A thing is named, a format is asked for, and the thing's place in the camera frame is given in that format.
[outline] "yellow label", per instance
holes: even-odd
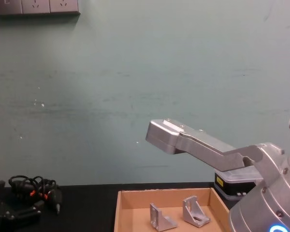
[[[223,187],[223,181],[218,176],[217,176],[217,182],[218,182],[218,184],[220,184]]]

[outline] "blue led ring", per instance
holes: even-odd
[[[289,232],[289,231],[283,226],[276,225],[270,228],[270,232]]]

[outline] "black device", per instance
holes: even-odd
[[[9,184],[12,192],[20,200],[36,206],[42,205],[41,201],[44,201],[57,214],[60,213],[62,192],[55,180],[44,179],[41,176],[29,178],[24,175],[16,175],[9,179]]]
[[[0,196],[3,195],[5,182],[0,181]],[[16,228],[37,222],[41,212],[34,206],[14,210],[9,205],[0,200],[0,231],[13,231]]]

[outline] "screw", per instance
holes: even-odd
[[[276,211],[276,215],[280,218],[282,218],[284,216],[283,212],[281,212],[280,210]]]

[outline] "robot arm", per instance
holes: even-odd
[[[152,120],[146,140],[169,154],[187,152],[223,172],[254,165],[263,181],[230,210],[232,232],[290,232],[290,156],[278,146],[235,149],[170,119]]]
[[[277,178],[284,159],[284,151],[272,143],[236,149],[171,119],[152,120],[146,140],[169,154],[187,152],[221,172],[254,165],[266,182]]]

